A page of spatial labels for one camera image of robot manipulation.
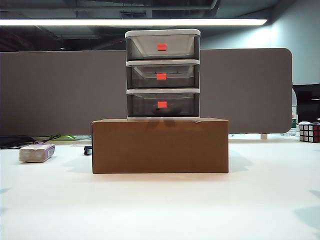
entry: fluorescent light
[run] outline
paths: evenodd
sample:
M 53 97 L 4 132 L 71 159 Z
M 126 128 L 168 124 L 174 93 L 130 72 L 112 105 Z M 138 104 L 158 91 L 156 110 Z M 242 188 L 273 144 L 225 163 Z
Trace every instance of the fluorescent light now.
M 0 26 L 261 26 L 266 19 L 0 19 Z

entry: white eraser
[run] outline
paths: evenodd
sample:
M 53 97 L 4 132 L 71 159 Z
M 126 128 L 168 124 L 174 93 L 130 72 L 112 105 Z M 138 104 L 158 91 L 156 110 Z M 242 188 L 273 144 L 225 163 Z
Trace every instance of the white eraser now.
M 19 161 L 27 163 L 42 163 L 55 152 L 54 144 L 33 144 L 20 148 Z

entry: plastic drawer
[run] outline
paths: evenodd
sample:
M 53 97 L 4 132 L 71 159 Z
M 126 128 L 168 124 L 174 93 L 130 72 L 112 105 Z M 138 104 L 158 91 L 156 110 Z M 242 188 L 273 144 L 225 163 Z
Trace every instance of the plastic drawer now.
M 197 29 L 142 30 L 125 33 L 126 60 L 200 59 Z
M 128 118 L 198 117 L 199 95 L 199 92 L 129 93 L 127 116 Z
M 126 66 L 127 89 L 199 88 L 199 60 L 127 61 Z

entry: cardboard box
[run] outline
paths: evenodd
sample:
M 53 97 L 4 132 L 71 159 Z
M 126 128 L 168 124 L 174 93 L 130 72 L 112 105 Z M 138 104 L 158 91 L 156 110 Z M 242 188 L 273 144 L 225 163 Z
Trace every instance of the cardboard box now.
M 92 171 L 228 173 L 228 121 L 105 119 L 92 123 Z

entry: plastic drawer unit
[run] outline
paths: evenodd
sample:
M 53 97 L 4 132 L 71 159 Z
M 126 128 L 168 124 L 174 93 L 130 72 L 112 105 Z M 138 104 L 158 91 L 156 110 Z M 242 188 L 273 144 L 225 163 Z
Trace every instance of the plastic drawer unit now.
M 199 117 L 199 89 L 127 90 L 128 118 Z
M 199 88 L 199 60 L 127 61 L 126 67 L 127 89 Z
M 126 60 L 200 59 L 197 29 L 142 30 L 125 33 Z

